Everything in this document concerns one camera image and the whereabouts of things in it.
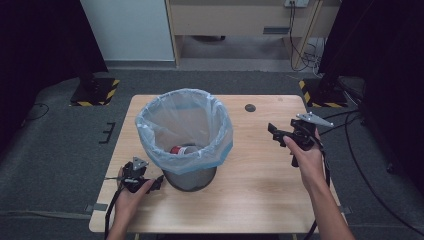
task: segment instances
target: blue plastic bag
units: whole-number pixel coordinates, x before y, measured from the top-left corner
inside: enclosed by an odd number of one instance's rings
[[[135,119],[141,144],[162,170],[184,174],[221,165],[233,147],[233,126],[217,98],[199,89],[180,89],[156,97]],[[174,146],[197,152],[171,154]]]

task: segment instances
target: carpeted floor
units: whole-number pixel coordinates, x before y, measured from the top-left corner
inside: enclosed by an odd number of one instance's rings
[[[108,106],[69,106],[77,79],[40,92],[39,104],[34,105],[28,116],[35,120],[28,120],[17,132],[0,162],[0,211],[3,213],[0,239],[103,238],[102,234],[88,229],[90,213],[85,208],[97,200],[132,96],[162,94],[180,88],[198,88],[212,94],[301,95],[299,80],[314,78],[312,73],[257,71],[113,70],[110,75],[121,82]],[[348,108],[307,110],[326,117],[354,109],[356,106],[350,102]],[[334,117],[331,121],[341,125],[345,117]],[[111,139],[108,144],[100,144],[99,141],[107,137],[103,131],[110,129],[108,123],[111,122],[116,123]],[[353,121],[347,131],[358,164],[375,193],[403,220],[424,231],[423,197],[402,173],[386,172],[387,162],[360,119]],[[349,152],[343,127],[323,135],[322,139],[340,201],[352,210],[346,218],[357,239],[424,239],[389,214],[372,195]],[[65,214],[58,218],[22,214],[5,217],[10,211]],[[65,219],[69,213],[82,219],[74,219],[75,216]],[[142,237],[170,239],[171,236],[145,234]],[[293,236],[281,234],[278,238],[293,239]],[[133,239],[133,235],[128,234],[128,239]]]

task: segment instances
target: trash can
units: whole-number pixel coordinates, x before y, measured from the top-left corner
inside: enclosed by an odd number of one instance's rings
[[[135,122],[147,155],[181,191],[206,187],[233,147],[227,109],[203,90],[184,88],[160,95]]]

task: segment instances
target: human arm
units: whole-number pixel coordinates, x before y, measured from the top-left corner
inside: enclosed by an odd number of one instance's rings
[[[122,168],[120,169],[118,176],[122,176]],[[135,193],[131,193],[126,188],[122,190],[115,203],[115,218],[113,220],[112,227],[109,230],[107,237],[108,240],[125,239],[128,225],[135,216],[141,199],[144,197],[153,183],[154,179],[145,182],[143,186],[141,186],[141,188]]]
[[[283,139],[298,161],[302,182],[311,198],[321,238],[355,239],[325,182],[322,154],[317,144],[309,151],[303,151],[291,138],[285,136]]]

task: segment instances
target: white electrical box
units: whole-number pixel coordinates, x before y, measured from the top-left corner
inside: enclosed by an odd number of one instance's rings
[[[286,0],[284,6],[290,8],[293,3],[295,7],[304,8],[308,6],[309,0]]]

